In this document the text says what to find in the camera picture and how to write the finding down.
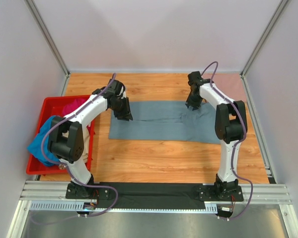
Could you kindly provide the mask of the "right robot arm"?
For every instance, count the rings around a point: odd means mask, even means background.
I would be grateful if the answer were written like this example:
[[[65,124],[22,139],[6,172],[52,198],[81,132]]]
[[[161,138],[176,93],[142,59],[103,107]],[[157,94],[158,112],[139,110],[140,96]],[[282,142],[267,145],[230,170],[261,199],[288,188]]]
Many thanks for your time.
[[[236,172],[238,152],[247,134],[246,108],[243,101],[225,95],[210,79],[200,72],[188,74],[190,94],[186,106],[197,110],[205,99],[216,110],[215,133],[221,144],[221,162],[213,185],[197,187],[202,201],[243,201]]]

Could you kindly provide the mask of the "grey blue t shirt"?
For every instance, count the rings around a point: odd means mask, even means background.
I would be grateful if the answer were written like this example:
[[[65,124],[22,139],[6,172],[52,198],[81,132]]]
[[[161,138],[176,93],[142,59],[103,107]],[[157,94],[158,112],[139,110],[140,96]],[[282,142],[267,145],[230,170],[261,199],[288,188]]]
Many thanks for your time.
[[[215,132],[216,110],[209,103],[187,108],[183,101],[131,102],[133,120],[111,116],[109,139],[167,140],[220,144]]]

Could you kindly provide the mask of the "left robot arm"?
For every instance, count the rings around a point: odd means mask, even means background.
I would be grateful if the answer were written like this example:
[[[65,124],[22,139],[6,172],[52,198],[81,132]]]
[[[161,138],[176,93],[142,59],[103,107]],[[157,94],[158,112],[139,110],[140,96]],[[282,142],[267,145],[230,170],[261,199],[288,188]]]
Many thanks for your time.
[[[93,175],[82,158],[84,130],[102,112],[111,109],[118,120],[130,121],[132,114],[125,85],[110,79],[107,86],[96,89],[87,101],[64,117],[56,116],[42,140],[41,149],[47,149],[71,176],[66,191],[67,199],[96,199],[97,187]]]

